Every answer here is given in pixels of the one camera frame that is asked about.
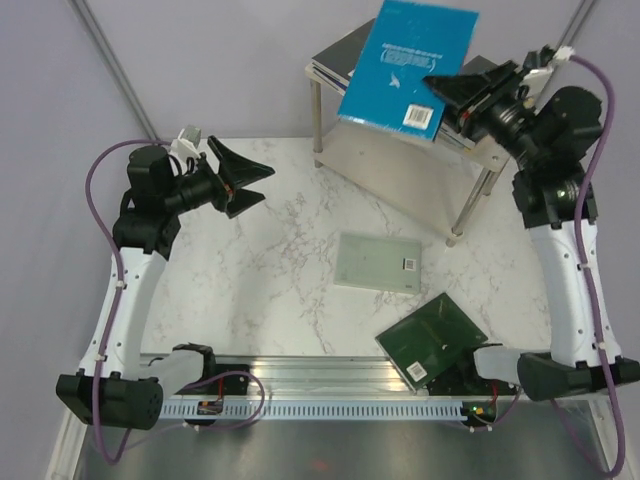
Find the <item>bright blue book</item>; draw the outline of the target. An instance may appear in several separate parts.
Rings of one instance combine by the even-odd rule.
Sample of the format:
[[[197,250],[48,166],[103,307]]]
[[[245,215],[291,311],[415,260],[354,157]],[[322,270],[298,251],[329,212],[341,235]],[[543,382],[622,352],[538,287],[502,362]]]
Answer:
[[[342,121],[435,140],[445,105],[426,76],[459,72],[479,14],[412,1],[382,3],[338,116]]]

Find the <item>black book Moon and Sixpence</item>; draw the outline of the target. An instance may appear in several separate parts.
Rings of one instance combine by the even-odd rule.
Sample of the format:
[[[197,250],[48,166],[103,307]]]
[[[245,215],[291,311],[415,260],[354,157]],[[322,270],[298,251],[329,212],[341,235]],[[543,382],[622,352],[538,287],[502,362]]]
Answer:
[[[375,19],[355,30],[312,57],[311,63],[349,85],[361,52],[367,42]]]

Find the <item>clear plastic file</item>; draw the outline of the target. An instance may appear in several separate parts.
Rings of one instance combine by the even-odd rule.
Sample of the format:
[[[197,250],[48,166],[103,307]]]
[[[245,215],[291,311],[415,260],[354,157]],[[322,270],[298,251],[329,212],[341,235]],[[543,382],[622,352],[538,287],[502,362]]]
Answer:
[[[342,232],[334,283],[415,295],[421,288],[419,240]]]

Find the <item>light blue cat book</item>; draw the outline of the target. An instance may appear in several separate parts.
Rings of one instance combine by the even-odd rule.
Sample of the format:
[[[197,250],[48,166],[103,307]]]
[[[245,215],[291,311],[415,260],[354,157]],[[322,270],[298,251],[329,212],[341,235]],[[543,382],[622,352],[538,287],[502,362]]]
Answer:
[[[475,143],[472,140],[461,136],[446,125],[442,125],[439,128],[436,140],[445,142],[458,149],[472,150],[475,148]]]

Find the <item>dark blue Wuthering Heights book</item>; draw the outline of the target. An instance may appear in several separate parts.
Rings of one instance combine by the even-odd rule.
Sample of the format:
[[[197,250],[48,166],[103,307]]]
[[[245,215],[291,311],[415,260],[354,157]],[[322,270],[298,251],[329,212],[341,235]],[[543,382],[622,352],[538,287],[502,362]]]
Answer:
[[[442,123],[471,142],[481,140],[486,131],[471,121],[462,125],[463,113],[487,95],[492,71],[496,68],[497,64],[478,55],[466,63],[457,75],[444,79],[442,101],[445,103],[445,109]]]

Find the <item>purple galaxy cover book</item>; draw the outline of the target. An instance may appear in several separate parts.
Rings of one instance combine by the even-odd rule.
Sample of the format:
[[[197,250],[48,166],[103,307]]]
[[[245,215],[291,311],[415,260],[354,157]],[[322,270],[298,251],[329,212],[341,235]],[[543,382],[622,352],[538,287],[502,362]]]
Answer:
[[[331,83],[337,90],[342,92],[345,92],[347,90],[348,84],[342,82],[340,78],[333,76],[331,73],[327,73],[313,63],[310,64],[310,67],[314,75],[322,78],[326,82]]]

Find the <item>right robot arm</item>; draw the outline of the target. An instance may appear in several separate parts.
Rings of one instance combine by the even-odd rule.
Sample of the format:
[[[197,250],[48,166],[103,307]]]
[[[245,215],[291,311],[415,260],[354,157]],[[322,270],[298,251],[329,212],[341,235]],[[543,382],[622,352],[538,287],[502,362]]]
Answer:
[[[548,401],[635,383],[639,363],[623,355],[599,298],[598,210],[581,164],[604,133],[602,102],[565,86],[535,111],[520,95],[525,74],[508,61],[481,73],[423,79],[455,132],[483,132],[516,161],[512,195],[543,270],[551,320],[548,350],[480,347],[457,368],[458,385],[477,394],[500,380]]]

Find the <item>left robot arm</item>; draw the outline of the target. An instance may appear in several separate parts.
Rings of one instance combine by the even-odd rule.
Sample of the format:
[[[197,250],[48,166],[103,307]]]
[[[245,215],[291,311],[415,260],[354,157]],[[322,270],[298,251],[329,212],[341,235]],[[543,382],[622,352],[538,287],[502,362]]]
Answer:
[[[111,272],[91,342],[56,395],[84,424],[149,430],[175,394],[206,395],[223,370],[213,349],[182,343],[144,365],[141,343],[156,287],[171,258],[182,215],[202,206],[233,219],[264,200],[250,185],[274,175],[215,136],[182,133],[172,142],[128,140],[131,152],[119,216],[98,224],[111,248]]]

